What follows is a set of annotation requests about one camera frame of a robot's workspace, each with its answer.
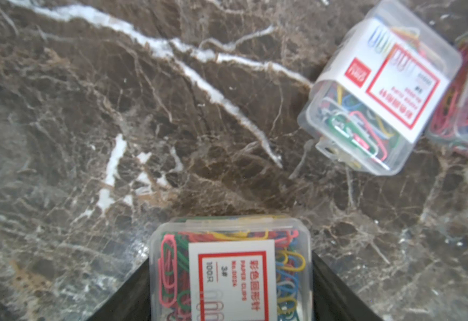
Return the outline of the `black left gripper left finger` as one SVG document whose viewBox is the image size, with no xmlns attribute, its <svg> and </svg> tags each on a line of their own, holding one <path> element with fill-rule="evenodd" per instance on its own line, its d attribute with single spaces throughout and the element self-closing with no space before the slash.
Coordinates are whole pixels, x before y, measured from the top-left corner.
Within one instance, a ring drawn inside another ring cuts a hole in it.
<svg viewBox="0 0 468 321">
<path fill-rule="evenodd" d="M 147 259 L 88 321 L 147 321 L 151 318 Z"/>
</svg>

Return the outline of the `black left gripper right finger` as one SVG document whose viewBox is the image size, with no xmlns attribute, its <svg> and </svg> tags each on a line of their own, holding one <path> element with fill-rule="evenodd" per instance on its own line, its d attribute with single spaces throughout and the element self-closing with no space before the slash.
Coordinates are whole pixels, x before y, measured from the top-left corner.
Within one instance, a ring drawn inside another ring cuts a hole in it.
<svg viewBox="0 0 468 321">
<path fill-rule="evenodd" d="M 382 321 L 320 258 L 312 253 L 314 317 L 319 321 Z"/>
</svg>

